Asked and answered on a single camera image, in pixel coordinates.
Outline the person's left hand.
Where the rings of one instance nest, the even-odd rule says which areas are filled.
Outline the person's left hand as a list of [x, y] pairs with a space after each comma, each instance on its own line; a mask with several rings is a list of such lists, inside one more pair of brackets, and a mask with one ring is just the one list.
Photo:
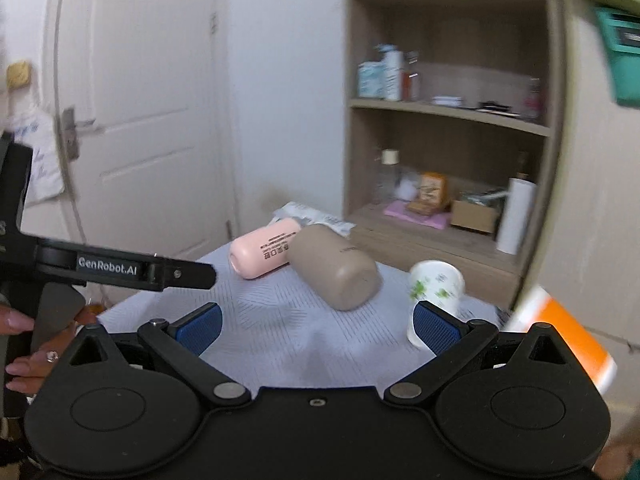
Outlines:
[[[18, 392], [24, 396], [34, 396], [52, 372], [58, 358], [74, 339], [78, 328], [95, 323], [98, 315], [104, 311], [105, 307], [102, 304], [88, 304], [75, 316], [69, 326], [44, 342], [33, 354], [20, 356], [8, 364], [4, 369], [9, 376], [6, 390]], [[2, 304], [2, 336], [28, 333], [34, 327], [35, 321], [32, 318]]]

